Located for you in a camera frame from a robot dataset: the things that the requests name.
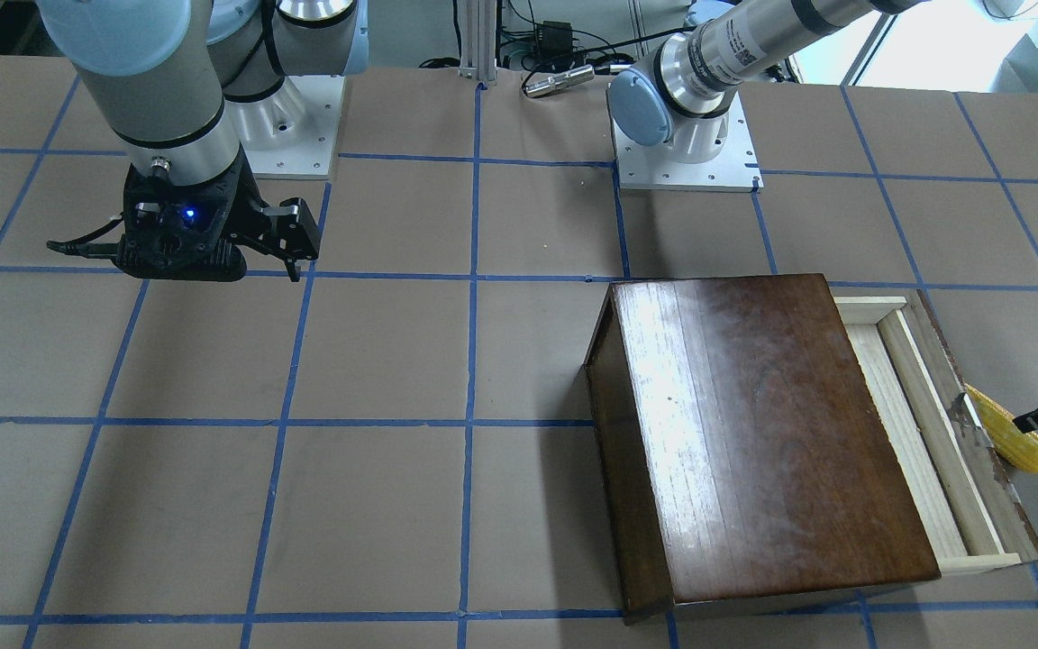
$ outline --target yellow corn cob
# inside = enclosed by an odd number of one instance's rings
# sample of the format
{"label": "yellow corn cob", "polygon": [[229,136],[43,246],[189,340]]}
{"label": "yellow corn cob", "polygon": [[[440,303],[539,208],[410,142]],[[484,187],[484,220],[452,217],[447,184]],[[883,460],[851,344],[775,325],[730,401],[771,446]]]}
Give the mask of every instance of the yellow corn cob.
{"label": "yellow corn cob", "polygon": [[972,402],[976,404],[976,411],[980,414],[980,422],[983,422],[988,436],[991,436],[992,443],[995,444],[995,452],[1010,461],[1013,467],[1038,474],[1038,433],[1022,432],[1012,423],[1013,415],[1004,406],[993,402],[976,387],[966,387],[967,394],[972,395]]}

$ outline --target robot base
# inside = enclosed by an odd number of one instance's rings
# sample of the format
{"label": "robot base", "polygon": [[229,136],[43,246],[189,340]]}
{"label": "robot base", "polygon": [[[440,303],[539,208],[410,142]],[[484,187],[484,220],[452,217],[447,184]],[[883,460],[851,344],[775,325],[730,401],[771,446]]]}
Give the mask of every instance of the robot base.
{"label": "robot base", "polygon": [[664,145],[641,146],[611,124],[623,189],[681,189],[694,192],[753,192],[763,188],[747,119],[736,98],[728,111],[729,132],[720,153],[704,163],[673,160]]}
{"label": "robot base", "polygon": [[[289,82],[297,93],[276,100],[300,100],[301,106],[288,112],[301,112],[291,132],[279,133],[279,125],[271,125],[273,137],[256,139],[244,134],[243,123],[236,119],[243,137],[247,160],[255,178],[288,181],[329,181],[334,164],[335,145],[338,143],[338,123],[343,116],[343,96],[346,78],[343,77],[291,77]],[[269,108],[291,108],[269,106]],[[250,108],[251,118],[261,118],[263,108]]]}

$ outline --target wooden cabinet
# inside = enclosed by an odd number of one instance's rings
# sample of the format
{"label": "wooden cabinet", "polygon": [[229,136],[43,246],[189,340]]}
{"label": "wooden cabinet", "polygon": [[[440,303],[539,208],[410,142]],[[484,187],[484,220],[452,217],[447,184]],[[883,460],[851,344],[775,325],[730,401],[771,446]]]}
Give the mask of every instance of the wooden cabinet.
{"label": "wooden cabinet", "polygon": [[623,607],[774,612],[1038,559],[918,295],[614,283],[588,362]]}

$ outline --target open drawer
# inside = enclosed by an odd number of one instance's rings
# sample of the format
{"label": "open drawer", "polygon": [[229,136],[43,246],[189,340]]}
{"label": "open drawer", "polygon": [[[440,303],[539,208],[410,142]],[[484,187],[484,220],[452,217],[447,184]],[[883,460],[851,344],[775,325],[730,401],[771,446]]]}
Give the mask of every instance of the open drawer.
{"label": "open drawer", "polygon": [[585,372],[629,623],[1038,560],[918,293],[832,297],[819,275],[613,283]]}
{"label": "open drawer", "polygon": [[918,292],[837,297],[944,576],[1038,560],[1038,538]]}

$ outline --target cable connector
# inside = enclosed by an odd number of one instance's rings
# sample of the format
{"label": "cable connector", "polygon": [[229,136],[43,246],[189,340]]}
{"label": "cable connector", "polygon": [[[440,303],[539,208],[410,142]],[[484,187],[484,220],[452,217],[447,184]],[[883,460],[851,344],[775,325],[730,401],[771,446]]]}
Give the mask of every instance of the cable connector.
{"label": "cable connector", "polygon": [[548,94],[561,92],[568,89],[568,87],[580,85],[580,83],[589,82],[594,78],[595,66],[586,64],[569,70],[568,72],[552,74],[550,77],[543,79],[543,81],[537,81],[536,83],[531,83],[531,85],[524,85],[522,91],[523,94],[531,99],[547,98]]}

